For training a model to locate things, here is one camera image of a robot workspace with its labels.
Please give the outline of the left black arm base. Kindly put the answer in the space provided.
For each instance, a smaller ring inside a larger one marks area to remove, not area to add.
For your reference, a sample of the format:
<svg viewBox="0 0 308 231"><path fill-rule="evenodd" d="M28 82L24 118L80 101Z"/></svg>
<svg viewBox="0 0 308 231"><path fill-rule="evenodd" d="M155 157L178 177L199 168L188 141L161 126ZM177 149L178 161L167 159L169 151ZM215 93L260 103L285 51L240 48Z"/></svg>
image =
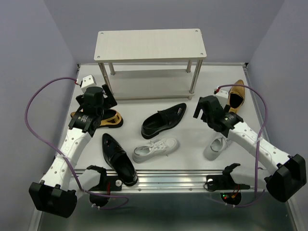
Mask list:
<svg viewBox="0 0 308 231"><path fill-rule="evenodd" d="M85 172L93 175L89 186L86 186L86 189L91 192L89 195L91 205L97 209L107 209L111 192L121 191L122 181L118 176L108 176L103 167L90 165Z"/></svg>

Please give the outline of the white lace-up sneaker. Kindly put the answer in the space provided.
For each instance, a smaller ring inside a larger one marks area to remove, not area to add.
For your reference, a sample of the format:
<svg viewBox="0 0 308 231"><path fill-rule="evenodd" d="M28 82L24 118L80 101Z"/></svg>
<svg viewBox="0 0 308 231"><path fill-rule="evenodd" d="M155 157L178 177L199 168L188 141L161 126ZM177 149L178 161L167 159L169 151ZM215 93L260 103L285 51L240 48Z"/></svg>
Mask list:
<svg viewBox="0 0 308 231"><path fill-rule="evenodd" d="M179 141L175 138L160 138L136 147L132 154L135 163L144 163L152 158L168 156L179 148Z"/></svg>

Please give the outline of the black loafer with tag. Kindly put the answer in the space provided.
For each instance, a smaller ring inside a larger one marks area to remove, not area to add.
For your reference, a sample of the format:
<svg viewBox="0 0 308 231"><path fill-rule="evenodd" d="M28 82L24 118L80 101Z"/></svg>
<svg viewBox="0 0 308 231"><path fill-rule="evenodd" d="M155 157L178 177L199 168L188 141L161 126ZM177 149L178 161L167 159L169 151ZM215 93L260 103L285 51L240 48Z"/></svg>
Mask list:
<svg viewBox="0 0 308 231"><path fill-rule="evenodd" d="M160 132L174 128L182 120L187 109L186 103L174 105L168 109L157 111L144 120L141 126L141 135L149 140Z"/></svg>

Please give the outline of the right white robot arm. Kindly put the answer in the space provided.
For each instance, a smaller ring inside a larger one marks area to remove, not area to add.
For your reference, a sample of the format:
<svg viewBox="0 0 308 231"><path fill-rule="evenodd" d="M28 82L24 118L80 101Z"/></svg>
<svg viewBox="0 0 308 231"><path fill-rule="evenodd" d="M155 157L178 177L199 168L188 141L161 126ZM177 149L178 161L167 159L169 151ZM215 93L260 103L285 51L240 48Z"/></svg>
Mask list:
<svg viewBox="0 0 308 231"><path fill-rule="evenodd" d="M220 175L207 177L205 188L208 191L232 190L236 186L246 190L254 186L268 191L277 201L286 202L306 184L306 162L301 155L290 155L258 138L240 116L228 113L217 97L201 97L193 116L240 145L264 166L256 174L253 169L233 163L225 167Z"/></svg>

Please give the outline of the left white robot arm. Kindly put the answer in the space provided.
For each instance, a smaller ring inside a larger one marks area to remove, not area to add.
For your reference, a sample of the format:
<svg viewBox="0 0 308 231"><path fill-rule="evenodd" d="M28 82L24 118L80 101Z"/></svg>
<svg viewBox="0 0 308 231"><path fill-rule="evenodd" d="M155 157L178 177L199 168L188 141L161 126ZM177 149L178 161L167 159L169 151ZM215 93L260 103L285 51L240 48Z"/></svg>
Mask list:
<svg viewBox="0 0 308 231"><path fill-rule="evenodd" d="M31 183L29 194L37 210L68 218L76 208L77 200L91 188L107 185L106 169L89 166L77 176L74 168L96 129L105 110L117 105L109 87L88 87L76 97L79 108L71 119L66 137L57 155L40 182Z"/></svg>

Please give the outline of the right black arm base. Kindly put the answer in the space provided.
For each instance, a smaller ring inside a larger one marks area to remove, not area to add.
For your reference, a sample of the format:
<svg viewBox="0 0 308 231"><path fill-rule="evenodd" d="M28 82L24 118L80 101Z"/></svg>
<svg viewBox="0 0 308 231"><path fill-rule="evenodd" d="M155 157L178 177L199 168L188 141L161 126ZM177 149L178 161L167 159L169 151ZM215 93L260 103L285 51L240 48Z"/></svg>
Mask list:
<svg viewBox="0 0 308 231"><path fill-rule="evenodd" d="M220 175L207 175L203 188L208 192L233 190L232 192L222 192L220 197L224 203L238 206L242 199L240 190L250 189L249 185L236 183L231 177L231 173L239 166L240 164L233 163L225 167Z"/></svg>

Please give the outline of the gold loafer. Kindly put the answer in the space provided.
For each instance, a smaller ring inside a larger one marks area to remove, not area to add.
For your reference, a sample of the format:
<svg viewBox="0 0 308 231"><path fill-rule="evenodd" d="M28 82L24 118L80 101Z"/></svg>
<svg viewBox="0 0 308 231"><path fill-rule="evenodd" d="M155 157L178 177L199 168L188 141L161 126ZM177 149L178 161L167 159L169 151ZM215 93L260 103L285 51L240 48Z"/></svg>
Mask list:
<svg viewBox="0 0 308 231"><path fill-rule="evenodd" d="M101 124L97 128L119 128L123 125L123 121L119 112L108 109L104 111Z"/></svg>
<svg viewBox="0 0 308 231"><path fill-rule="evenodd" d="M235 85L229 90L228 105L230 106L229 112L237 114L245 100L245 87L240 87L244 85L241 79L235 82Z"/></svg>

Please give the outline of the black patent loafer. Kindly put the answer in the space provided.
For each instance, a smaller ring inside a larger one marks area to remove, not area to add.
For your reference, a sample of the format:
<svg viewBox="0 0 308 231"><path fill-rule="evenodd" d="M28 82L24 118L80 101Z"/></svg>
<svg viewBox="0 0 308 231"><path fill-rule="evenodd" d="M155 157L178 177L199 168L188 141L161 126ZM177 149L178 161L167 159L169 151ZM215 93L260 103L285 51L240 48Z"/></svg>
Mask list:
<svg viewBox="0 0 308 231"><path fill-rule="evenodd" d="M105 162L117 174L126 186L133 186L138 181L135 167L129 159L126 151L108 133L102 135L102 150Z"/></svg>

